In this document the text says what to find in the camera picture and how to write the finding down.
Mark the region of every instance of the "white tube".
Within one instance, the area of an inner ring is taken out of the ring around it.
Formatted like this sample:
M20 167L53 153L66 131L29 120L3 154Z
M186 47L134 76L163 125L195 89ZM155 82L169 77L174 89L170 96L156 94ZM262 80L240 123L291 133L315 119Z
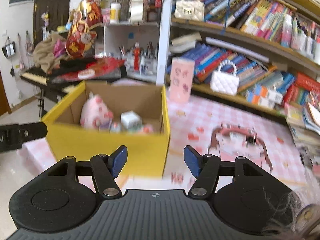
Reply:
M253 52L252 50L248 50L248 49L245 49L243 47L240 47L240 46L237 46L237 45L234 45L232 43L229 43L229 42L225 42L225 41L221 41L221 40L217 40L217 39L214 39L214 38L209 38L209 37L206 37L205 38L205 41L208 43L208 44L211 44L211 45L216 45L218 47L223 47L223 48L226 48L226 49L231 49L232 51L235 51L235 52L239 52L239 53L242 53L244 55L248 55L248 56L251 56L257 60L260 60L264 63L269 63L270 60L268 57L265 57L261 54L258 54L256 52Z

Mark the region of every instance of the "hair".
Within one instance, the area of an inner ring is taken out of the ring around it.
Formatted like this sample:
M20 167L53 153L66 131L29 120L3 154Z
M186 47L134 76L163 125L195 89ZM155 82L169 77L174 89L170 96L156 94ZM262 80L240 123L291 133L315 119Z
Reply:
M264 232L278 240L319 240L320 239L320 185L312 171L305 169L307 186L294 190L288 195L287 205L290 209L292 223L285 226L272 220Z

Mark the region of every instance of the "wooden door frame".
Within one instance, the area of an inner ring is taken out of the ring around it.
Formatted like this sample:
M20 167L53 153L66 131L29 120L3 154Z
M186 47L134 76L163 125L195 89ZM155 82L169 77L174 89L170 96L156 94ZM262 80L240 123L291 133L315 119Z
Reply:
M2 81L2 76L1 76L1 70L0 70L0 97L4 98L4 108L6 110L6 112L8 112L9 114L11 114L11 108L9 106L9 102L7 99L7 94L5 93L4 90L4 85L3 85L3 81Z

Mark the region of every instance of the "white bottle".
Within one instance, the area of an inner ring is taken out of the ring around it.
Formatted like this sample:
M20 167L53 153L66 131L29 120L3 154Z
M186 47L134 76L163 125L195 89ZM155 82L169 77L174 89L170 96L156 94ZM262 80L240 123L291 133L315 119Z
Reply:
M110 24L119 23L121 5L118 2L113 2L110 5Z

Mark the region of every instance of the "white handbag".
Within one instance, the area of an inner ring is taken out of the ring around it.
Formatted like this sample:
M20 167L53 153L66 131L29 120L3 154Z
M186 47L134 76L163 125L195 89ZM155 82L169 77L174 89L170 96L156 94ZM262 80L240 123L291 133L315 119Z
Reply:
M178 0L174 16L179 19L203 21L204 3L200 0Z
M221 72L225 65L232 65L232 74ZM224 60L219 64L218 70L214 71L211 78L210 88L212 91L235 96L239 86L239 78L236 76L236 65L230 60Z

